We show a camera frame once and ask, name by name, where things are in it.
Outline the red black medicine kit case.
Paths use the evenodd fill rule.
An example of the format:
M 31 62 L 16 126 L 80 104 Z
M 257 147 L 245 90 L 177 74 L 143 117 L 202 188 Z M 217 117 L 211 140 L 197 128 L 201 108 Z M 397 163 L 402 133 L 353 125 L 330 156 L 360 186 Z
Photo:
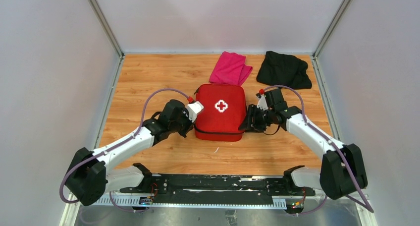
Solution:
M 194 124 L 195 136 L 207 141 L 236 142 L 244 131 L 239 130 L 246 116 L 246 97 L 237 85 L 203 84 L 195 92 L 196 101 L 204 109 Z

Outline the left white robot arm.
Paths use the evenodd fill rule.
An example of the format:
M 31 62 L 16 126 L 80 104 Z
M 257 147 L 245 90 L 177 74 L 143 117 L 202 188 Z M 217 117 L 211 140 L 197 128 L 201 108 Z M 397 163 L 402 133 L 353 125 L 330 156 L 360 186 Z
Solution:
M 170 100 L 162 111 L 154 113 L 135 130 L 113 143 L 92 151 L 79 149 L 60 185 L 61 190 L 68 188 L 76 199 L 68 200 L 61 193 L 62 201 L 90 206 L 103 195 L 122 188 L 134 187 L 140 193 L 148 192 L 152 180 L 142 164 L 124 169 L 116 166 L 167 139 L 170 134 L 186 137 L 203 110 L 204 106 L 199 101 L 185 105 L 179 100 Z

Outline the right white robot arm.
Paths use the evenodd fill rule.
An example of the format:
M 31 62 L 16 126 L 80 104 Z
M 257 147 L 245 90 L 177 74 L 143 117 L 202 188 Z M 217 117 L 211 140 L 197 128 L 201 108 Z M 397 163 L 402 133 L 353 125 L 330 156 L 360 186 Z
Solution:
M 320 159 L 320 169 L 299 165 L 283 174 L 283 188 L 295 195 L 302 188 L 322 190 L 336 200 L 354 192 L 362 195 L 368 185 L 366 169 L 360 148 L 344 144 L 317 127 L 305 114 L 303 106 L 288 106 L 280 86 L 260 90 L 258 103 L 249 105 L 238 129 L 244 132 L 265 133 L 267 127 L 277 125 L 298 137 Z

